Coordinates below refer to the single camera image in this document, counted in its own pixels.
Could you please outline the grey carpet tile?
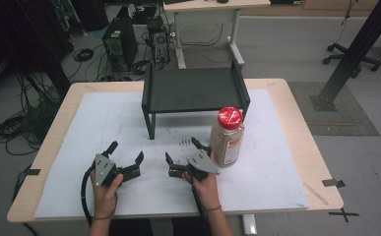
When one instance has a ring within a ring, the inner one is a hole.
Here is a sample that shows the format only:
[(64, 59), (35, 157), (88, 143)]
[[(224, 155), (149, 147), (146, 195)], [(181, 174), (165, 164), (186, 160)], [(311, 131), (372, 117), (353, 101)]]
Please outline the grey carpet tile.
[(379, 136), (348, 87), (343, 87), (333, 106), (317, 110), (312, 97), (324, 87), (319, 82), (289, 82), (289, 88), (314, 136)]

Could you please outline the black tape cross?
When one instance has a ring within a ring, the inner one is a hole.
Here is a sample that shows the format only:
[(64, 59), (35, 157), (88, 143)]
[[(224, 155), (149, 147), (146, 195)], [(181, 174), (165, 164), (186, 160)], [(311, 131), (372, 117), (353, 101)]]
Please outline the black tape cross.
[(345, 222), (349, 222), (349, 219), (351, 217), (359, 217), (359, 214), (356, 212), (347, 212), (345, 209), (342, 207), (339, 211), (330, 211), (329, 215), (333, 216), (341, 216)]

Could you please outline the person's left hand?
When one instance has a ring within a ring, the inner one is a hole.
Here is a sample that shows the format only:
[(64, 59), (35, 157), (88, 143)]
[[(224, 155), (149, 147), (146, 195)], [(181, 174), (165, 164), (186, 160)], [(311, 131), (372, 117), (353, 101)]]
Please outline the person's left hand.
[(94, 220), (106, 220), (111, 218), (116, 210), (117, 206), (117, 194), (118, 187), (123, 182), (123, 175), (118, 174), (112, 181), (109, 187), (95, 185), (95, 171), (93, 170), (91, 175), (94, 191)]

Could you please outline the black metal shelf rack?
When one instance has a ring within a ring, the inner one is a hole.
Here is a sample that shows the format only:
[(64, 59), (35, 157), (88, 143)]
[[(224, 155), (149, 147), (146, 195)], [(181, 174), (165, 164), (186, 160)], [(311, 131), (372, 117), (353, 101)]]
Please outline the black metal shelf rack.
[(154, 70), (146, 66), (141, 106), (151, 140), (155, 138), (157, 114), (232, 106), (246, 116), (249, 104), (242, 67), (235, 59), (228, 68)]

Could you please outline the white table mat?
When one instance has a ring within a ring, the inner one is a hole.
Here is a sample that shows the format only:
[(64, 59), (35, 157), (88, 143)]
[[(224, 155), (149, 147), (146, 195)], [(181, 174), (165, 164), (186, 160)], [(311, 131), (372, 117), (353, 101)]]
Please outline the white table mat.
[[(270, 94), (252, 89), (249, 95), (239, 156), (221, 169), (218, 177), (222, 209), (227, 213), (307, 209), (309, 202)], [(196, 214), (190, 185), (168, 176), (164, 154), (178, 164), (186, 163), (197, 151), (191, 138), (207, 144), (216, 115), (161, 114), (151, 140), (141, 100), (138, 92), (89, 92), (82, 97), (48, 173), (35, 217), (82, 216), (81, 202), (93, 199), (92, 189), (81, 186), (84, 174), (95, 155), (114, 141), (118, 147), (110, 158), (118, 166), (129, 166), (140, 152), (144, 154), (140, 177), (124, 183), (118, 191), (117, 215)]]

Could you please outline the large black computer tower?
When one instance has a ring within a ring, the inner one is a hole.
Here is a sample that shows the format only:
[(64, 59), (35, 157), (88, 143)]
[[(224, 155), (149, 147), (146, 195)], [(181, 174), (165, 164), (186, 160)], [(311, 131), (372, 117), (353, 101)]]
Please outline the large black computer tower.
[(138, 44), (132, 20), (114, 18), (102, 38), (111, 68), (115, 72), (128, 72), (134, 64)]

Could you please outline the person's right hand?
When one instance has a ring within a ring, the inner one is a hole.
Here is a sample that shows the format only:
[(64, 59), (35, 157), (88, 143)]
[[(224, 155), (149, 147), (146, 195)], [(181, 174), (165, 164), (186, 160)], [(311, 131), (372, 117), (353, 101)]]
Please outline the person's right hand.
[(222, 207), (218, 193), (217, 176), (215, 174), (210, 173), (203, 181), (198, 181), (189, 173), (186, 173), (184, 179), (195, 188), (201, 207), (206, 212), (213, 212)]

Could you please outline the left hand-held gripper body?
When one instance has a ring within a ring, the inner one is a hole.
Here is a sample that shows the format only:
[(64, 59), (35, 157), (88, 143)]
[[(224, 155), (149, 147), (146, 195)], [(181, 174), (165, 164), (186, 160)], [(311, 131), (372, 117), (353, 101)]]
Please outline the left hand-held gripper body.
[(121, 168), (109, 158), (109, 153), (104, 151), (95, 156), (95, 185), (109, 187), (114, 178), (121, 173)]

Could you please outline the black tape piece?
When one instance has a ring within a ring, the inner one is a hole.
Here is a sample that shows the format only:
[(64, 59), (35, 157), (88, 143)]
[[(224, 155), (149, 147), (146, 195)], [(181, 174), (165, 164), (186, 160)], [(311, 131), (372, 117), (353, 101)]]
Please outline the black tape piece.
[(28, 168), (19, 173), (18, 179), (25, 179), (27, 176), (37, 176), (39, 173), (40, 173), (40, 169)]
[(325, 187), (335, 186), (337, 188), (342, 188), (346, 185), (343, 180), (336, 180), (336, 179), (322, 180), (322, 183)]

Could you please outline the red-lidded seasoning jar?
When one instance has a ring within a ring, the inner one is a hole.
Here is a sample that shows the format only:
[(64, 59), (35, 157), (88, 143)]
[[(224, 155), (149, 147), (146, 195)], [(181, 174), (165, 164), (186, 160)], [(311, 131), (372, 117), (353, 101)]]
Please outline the red-lidded seasoning jar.
[(244, 134), (243, 114), (235, 107), (222, 108), (213, 123), (210, 147), (221, 168), (232, 165), (239, 156)]

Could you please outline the white-legged wooden desk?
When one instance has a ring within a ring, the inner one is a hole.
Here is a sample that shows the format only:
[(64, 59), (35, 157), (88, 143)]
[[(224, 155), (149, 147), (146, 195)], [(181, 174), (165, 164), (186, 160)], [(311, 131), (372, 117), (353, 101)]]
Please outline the white-legged wooden desk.
[(227, 38), (227, 43), (234, 59), (243, 66), (245, 62), (236, 45), (241, 10), (268, 7), (269, 5), (269, 0), (228, 0), (226, 3), (220, 3), (218, 0), (188, 0), (172, 4), (163, 3), (163, 9), (173, 16), (175, 25), (175, 55), (178, 68), (186, 68), (180, 35), (183, 20), (187, 20), (189, 24), (203, 24), (208, 20), (218, 20), (220, 23), (231, 22), (231, 35)]

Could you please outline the small open computer tower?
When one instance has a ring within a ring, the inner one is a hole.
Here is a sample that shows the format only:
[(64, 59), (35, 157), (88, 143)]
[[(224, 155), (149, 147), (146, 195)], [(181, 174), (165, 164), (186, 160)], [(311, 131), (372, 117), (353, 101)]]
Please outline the small open computer tower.
[(161, 17), (148, 19), (147, 29), (149, 40), (153, 49), (154, 59), (157, 64), (169, 61), (167, 31)]

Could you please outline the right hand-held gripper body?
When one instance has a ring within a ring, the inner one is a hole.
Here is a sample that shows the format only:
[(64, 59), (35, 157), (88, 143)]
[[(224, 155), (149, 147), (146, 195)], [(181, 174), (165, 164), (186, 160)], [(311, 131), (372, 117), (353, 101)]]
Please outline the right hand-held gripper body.
[(208, 154), (198, 150), (187, 158), (190, 165), (191, 174), (198, 180), (203, 181), (210, 173), (219, 175), (220, 171), (217, 165), (211, 160)]

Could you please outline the white table leg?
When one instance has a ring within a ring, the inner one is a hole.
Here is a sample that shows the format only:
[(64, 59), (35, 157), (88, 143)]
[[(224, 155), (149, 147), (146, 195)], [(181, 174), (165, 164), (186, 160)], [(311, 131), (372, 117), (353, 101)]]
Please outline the white table leg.
[(257, 234), (257, 225), (254, 214), (242, 214), (241, 220), (245, 236), (254, 236)]

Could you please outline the black metal stand post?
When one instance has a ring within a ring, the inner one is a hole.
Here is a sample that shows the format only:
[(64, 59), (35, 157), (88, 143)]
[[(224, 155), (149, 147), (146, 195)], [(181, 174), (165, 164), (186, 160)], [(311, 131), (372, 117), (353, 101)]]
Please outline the black metal stand post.
[(317, 95), (312, 95), (310, 97), (315, 110), (336, 111), (334, 100), (338, 93), (347, 83), (353, 70), (358, 66), (380, 35), (381, 0), (375, 5), (329, 81)]

